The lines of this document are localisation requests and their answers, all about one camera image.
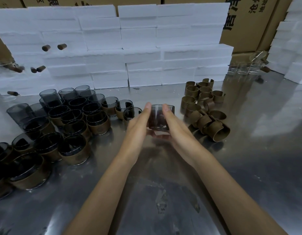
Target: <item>person's left hand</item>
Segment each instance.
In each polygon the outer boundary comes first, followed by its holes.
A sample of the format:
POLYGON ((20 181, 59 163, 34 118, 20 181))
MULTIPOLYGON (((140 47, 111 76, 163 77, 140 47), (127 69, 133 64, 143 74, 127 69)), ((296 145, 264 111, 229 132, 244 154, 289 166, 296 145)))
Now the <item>person's left hand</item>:
POLYGON ((143 141, 147 134, 147 123, 151 112, 151 103, 146 103, 144 110, 129 121, 127 133, 118 155, 126 157, 132 166, 137 162, 143 141))

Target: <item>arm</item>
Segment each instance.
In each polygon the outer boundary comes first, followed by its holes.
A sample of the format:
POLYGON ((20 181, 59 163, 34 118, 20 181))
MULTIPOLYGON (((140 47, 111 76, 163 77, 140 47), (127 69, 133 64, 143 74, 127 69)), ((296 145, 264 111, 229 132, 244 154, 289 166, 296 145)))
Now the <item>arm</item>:
POLYGON ((194 138, 167 105, 163 105, 163 113, 169 125, 172 145, 198 172, 232 234, 287 235, 194 138))
POLYGON ((63 235, 108 234, 127 176, 141 151, 150 111, 148 102, 143 112, 130 120, 119 153, 63 235))

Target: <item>wall of white boxes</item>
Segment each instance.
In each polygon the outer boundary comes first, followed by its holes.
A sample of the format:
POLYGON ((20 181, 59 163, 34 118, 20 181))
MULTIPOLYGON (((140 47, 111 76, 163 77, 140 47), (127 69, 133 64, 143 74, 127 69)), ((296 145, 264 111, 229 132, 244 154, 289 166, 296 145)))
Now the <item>wall of white boxes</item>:
POLYGON ((113 5, 0 9, 0 38, 25 67, 0 76, 0 93, 222 81, 233 51, 219 44, 228 8, 229 3, 118 6, 119 17, 113 5), (59 50, 63 43, 67 47, 59 50), (31 72, 42 65, 44 71, 31 72))
POLYGON ((302 0, 293 0, 271 43, 268 67, 302 84, 302 0))

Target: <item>metal table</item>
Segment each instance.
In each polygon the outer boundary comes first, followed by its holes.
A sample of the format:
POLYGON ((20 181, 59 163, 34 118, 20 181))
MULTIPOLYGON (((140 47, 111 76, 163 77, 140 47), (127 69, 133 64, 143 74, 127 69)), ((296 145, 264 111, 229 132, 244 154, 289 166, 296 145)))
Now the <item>metal table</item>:
MULTIPOLYGON (((180 114, 184 84, 97 90, 130 99, 168 103, 180 114)), ((189 127, 247 193, 290 235, 302 234, 302 85, 275 72, 227 76, 214 90, 226 93, 217 108, 227 114, 231 133, 212 142, 189 127)), ((38 96, 18 102, 38 102, 38 96)), ((0 102, 0 142, 21 133, 0 102)), ((0 235, 60 235, 118 152, 125 126, 92 141, 93 155, 80 166, 53 165, 50 179, 32 191, 15 190, 0 200, 0 235)), ((226 226, 197 174, 166 141, 147 136, 125 185, 111 234, 226 234, 226 226)))

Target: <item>forearm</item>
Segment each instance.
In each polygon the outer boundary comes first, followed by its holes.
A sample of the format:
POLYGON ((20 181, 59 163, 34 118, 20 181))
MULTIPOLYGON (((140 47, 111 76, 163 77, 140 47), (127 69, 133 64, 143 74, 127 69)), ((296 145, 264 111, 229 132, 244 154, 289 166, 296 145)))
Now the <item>forearm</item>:
POLYGON ((229 230, 235 235, 287 234, 239 186, 231 175, 206 149, 200 153, 196 171, 222 214, 229 230))
POLYGON ((108 234, 132 163, 116 156, 63 235, 108 234))

